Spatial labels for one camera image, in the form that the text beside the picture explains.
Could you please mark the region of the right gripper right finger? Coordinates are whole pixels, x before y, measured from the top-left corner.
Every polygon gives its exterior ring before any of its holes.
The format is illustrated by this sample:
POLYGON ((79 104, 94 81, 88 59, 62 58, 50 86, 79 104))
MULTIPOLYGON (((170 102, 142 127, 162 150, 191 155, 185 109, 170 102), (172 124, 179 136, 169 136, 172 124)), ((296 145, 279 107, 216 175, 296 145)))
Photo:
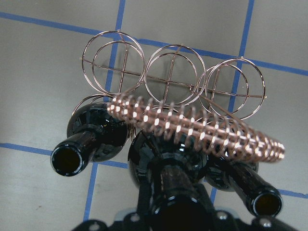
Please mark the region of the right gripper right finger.
POLYGON ((297 231, 296 228, 268 216, 260 216, 253 219, 251 226, 255 231, 297 231))

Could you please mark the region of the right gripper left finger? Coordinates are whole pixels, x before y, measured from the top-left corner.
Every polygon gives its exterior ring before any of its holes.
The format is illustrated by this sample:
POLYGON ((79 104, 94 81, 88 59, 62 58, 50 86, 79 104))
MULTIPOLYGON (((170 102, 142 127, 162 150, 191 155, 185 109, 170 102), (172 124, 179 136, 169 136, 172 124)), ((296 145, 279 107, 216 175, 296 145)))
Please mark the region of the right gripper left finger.
POLYGON ((90 219, 83 221, 72 229, 72 231, 111 231, 112 229, 101 220, 90 219))

